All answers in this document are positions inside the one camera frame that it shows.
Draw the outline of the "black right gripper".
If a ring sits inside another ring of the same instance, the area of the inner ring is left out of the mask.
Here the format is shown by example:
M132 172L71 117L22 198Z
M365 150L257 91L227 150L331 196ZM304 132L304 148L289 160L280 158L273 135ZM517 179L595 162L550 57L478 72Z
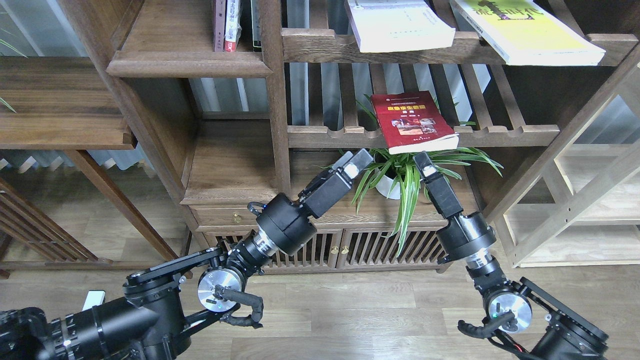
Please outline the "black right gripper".
M413 161L423 182L427 182L427 193L437 212L446 219L460 214L464 208L448 180L439 173L428 152L416 153Z

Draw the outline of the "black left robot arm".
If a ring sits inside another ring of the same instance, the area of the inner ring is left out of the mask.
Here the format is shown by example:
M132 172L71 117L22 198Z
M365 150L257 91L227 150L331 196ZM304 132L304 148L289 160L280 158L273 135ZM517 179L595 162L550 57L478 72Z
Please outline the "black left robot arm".
M264 303L245 291L277 252L295 255L320 218L354 186L373 161L361 149L346 152L318 174L297 200L279 193L250 202L257 230L230 250L208 248L126 278L124 297L48 322L43 310L1 313L3 360L173 360L191 335L215 322L261 328Z

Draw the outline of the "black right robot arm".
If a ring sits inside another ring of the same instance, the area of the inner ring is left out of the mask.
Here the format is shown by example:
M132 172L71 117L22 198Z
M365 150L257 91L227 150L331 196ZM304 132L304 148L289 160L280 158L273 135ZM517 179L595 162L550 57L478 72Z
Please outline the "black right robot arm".
M509 280L489 252L496 235L482 213L463 214L450 183L426 152L416 154L414 162L434 207L448 221L436 233L446 251L442 262L465 260L467 273L482 296L486 312L482 326L460 320L458 330L468 337L485 338L521 360L603 360L608 335L527 278ZM546 310L548 326L528 351L512 335L530 326L531 303Z

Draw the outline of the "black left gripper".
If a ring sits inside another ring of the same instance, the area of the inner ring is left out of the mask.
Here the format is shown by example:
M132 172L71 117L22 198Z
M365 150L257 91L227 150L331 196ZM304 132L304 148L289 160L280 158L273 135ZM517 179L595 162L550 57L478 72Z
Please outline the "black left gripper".
M354 184L354 179L374 161L365 148L346 152L328 169L316 175L298 194L298 202L316 219L339 202Z

